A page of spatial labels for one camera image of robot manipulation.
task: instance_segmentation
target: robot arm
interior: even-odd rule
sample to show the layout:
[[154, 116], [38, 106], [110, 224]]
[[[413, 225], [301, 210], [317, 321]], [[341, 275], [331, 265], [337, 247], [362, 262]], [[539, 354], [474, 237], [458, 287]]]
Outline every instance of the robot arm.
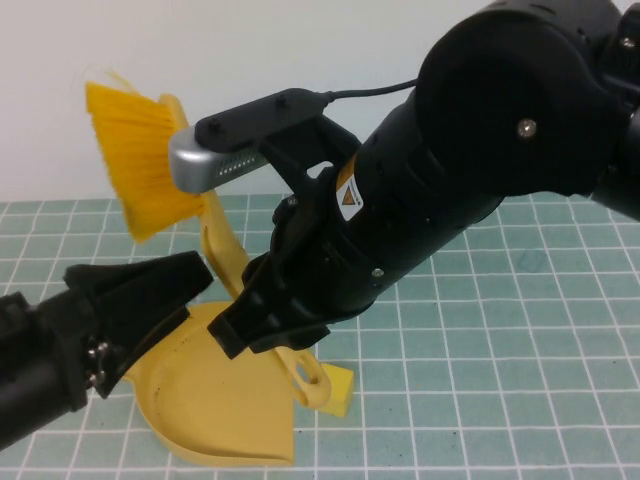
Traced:
[[131, 265], [75, 265], [39, 305], [0, 297], [0, 451], [107, 398], [136, 360], [177, 328], [213, 281], [197, 252]]
[[[226, 354], [313, 345], [506, 196], [584, 195], [640, 220], [639, 20], [608, 0], [495, 2], [435, 45], [363, 145], [323, 115], [331, 94], [306, 90], [178, 134], [183, 190], [269, 162], [294, 192], [209, 326]], [[322, 161], [333, 166], [309, 178]]]

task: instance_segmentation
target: black cable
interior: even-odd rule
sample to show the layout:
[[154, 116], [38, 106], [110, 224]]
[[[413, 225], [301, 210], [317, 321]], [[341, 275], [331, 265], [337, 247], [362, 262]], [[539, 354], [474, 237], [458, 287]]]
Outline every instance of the black cable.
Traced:
[[416, 86], [417, 80], [411, 80], [410, 82], [398, 83], [397, 85], [391, 85], [383, 88], [372, 88], [369, 90], [343, 90], [340, 92], [325, 92], [329, 103], [343, 98], [363, 98], [363, 97], [377, 97], [379, 95], [387, 95], [389, 93], [399, 92], [406, 90], [407, 88], [413, 88]]

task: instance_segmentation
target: yellow dustpan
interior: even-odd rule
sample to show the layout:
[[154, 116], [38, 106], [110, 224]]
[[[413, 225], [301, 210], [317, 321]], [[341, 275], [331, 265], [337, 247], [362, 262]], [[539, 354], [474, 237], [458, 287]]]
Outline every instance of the yellow dustpan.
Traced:
[[176, 456], [208, 467], [293, 463], [293, 393], [271, 352], [229, 360], [207, 325], [228, 303], [191, 317], [126, 374], [142, 415]]

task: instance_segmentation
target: yellow warning sticker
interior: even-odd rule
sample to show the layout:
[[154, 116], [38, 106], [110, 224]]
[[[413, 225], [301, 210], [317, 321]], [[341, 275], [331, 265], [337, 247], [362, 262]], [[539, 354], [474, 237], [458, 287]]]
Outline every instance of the yellow warning sticker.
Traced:
[[336, 200], [342, 217], [349, 221], [355, 217], [356, 213], [362, 210], [364, 202], [355, 176], [355, 157], [342, 168], [336, 182]]
[[342, 204], [343, 205], [355, 205], [356, 201], [353, 198], [353, 193], [351, 193], [351, 189], [349, 187], [347, 187], [347, 191], [344, 194], [344, 197], [342, 198]]

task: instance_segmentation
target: cutting mat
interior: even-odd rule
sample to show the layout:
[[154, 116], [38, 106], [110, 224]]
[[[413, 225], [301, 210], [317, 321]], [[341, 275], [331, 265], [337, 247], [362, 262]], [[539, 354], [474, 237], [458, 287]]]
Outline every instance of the cutting mat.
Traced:
[[[251, 254], [280, 198], [223, 197]], [[75, 263], [199, 248], [195, 221], [134, 247], [110, 200], [0, 212], [0, 292], [32, 302]], [[295, 467], [185, 464], [122, 384], [0, 453], [0, 480], [640, 479], [638, 268], [639, 224], [582, 199], [511, 199], [318, 345], [358, 372], [356, 393], [343, 420], [297, 408]], [[216, 283], [198, 301], [226, 298]]]

